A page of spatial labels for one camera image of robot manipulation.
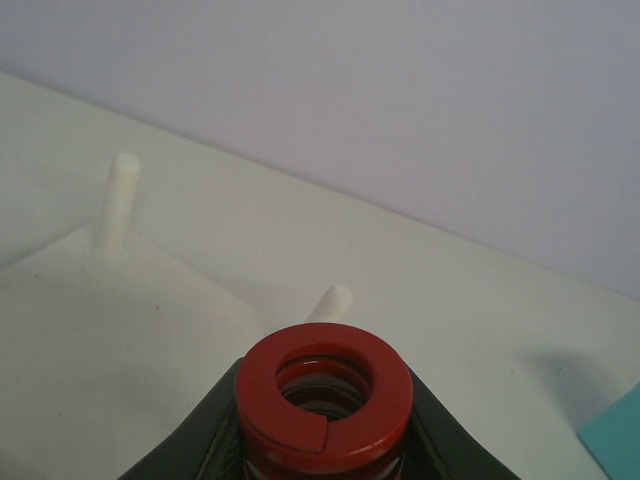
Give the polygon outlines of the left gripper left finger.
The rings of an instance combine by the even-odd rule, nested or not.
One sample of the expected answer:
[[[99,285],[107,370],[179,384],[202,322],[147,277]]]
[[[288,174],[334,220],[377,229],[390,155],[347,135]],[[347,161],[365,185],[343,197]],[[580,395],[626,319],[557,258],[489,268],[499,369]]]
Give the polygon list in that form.
[[[241,479],[245,451],[234,394],[240,364],[236,360],[184,421],[120,479]]]

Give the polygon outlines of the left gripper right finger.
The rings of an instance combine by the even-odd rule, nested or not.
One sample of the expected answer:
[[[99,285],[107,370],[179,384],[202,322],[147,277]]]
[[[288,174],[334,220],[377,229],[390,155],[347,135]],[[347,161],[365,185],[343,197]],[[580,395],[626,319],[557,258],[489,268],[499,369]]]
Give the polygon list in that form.
[[[516,479],[408,369],[409,403],[403,411],[401,479]]]

